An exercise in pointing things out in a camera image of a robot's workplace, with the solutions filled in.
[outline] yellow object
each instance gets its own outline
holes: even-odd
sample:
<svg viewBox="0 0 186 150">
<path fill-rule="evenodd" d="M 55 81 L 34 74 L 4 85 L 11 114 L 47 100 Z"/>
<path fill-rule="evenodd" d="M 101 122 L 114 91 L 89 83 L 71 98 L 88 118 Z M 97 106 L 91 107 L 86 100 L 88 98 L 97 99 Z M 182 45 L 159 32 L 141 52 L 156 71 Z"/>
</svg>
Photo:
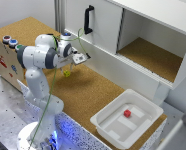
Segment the yellow object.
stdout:
<svg viewBox="0 0 186 150">
<path fill-rule="evenodd" d="M 68 71 L 68 70 L 65 70 L 65 71 L 64 71 L 64 76 L 65 76 L 65 77 L 69 77 L 70 74 L 71 74 L 70 71 Z"/>
</svg>

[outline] brown work surface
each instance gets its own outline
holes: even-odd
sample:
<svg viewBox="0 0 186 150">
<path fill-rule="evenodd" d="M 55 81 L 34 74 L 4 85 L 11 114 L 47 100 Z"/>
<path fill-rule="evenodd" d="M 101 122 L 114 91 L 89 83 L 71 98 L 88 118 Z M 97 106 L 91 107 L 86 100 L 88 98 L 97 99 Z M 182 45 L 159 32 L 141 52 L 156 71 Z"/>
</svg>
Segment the brown work surface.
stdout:
<svg viewBox="0 0 186 150">
<path fill-rule="evenodd" d="M 174 82 L 183 60 L 142 38 L 136 39 L 118 53 L 171 82 Z"/>
<path fill-rule="evenodd" d="M 11 35 L 20 44 L 34 45 L 35 38 L 44 33 L 60 34 L 30 17 L 0 28 L 0 41 L 4 35 Z M 65 66 L 63 69 L 70 70 L 69 66 Z M 44 73 L 49 86 L 51 86 L 54 70 L 44 70 Z M 123 92 L 124 89 L 81 64 L 73 67 L 70 77 L 63 76 L 60 70 L 57 70 L 53 95 L 64 101 L 63 111 L 65 113 L 107 143 L 112 149 L 116 149 L 97 133 L 96 127 L 90 122 L 90 118 Z M 162 115 L 130 150 L 138 150 L 165 119 L 166 116 Z"/>
</svg>

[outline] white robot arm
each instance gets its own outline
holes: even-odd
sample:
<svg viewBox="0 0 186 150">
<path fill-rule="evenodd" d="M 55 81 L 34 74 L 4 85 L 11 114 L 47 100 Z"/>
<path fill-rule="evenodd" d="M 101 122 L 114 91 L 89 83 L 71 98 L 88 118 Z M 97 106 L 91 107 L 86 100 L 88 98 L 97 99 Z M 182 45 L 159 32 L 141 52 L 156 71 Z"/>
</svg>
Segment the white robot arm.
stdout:
<svg viewBox="0 0 186 150">
<path fill-rule="evenodd" d="M 68 40 L 71 34 L 64 33 L 62 39 Z M 78 65 L 87 60 L 83 54 L 78 54 L 77 50 L 73 49 L 69 41 L 58 42 L 54 36 L 42 34 L 35 40 L 35 46 L 22 46 L 17 51 L 17 59 L 23 68 L 26 68 L 26 81 L 29 91 L 26 94 L 26 99 L 33 105 L 40 108 L 41 116 L 46 107 L 49 98 L 49 85 L 42 69 L 61 68 L 69 63 Z M 43 149 L 42 143 L 49 139 L 50 135 L 56 130 L 55 115 L 62 112 L 64 103 L 55 96 L 51 96 L 47 112 L 39 125 L 34 145 L 36 149 Z M 28 140 L 32 140 L 37 127 L 31 132 Z"/>
</svg>

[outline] white tray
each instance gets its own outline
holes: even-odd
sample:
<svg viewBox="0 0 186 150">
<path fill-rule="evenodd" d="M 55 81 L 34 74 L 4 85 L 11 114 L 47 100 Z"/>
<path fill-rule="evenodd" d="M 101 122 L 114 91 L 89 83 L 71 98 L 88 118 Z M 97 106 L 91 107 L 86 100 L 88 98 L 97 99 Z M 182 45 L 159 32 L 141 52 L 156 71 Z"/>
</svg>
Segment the white tray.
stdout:
<svg viewBox="0 0 186 150">
<path fill-rule="evenodd" d="M 131 116 L 124 116 L 125 110 Z M 129 149 L 162 115 L 163 109 L 128 89 L 91 118 L 98 133 L 119 149 Z"/>
</svg>

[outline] black handle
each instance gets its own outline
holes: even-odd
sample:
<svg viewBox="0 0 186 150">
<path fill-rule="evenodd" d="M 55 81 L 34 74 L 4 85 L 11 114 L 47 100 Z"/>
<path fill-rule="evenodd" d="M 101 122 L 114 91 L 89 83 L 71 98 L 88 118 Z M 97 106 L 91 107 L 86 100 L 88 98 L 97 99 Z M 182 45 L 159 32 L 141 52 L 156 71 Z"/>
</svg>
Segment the black handle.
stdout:
<svg viewBox="0 0 186 150">
<path fill-rule="evenodd" d="M 89 12 L 94 10 L 94 7 L 89 5 L 89 8 L 85 10 L 85 25 L 84 25 L 84 30 L 85 34 L 91 33 L 93 30 L 89 28 Z"/>
</svg>

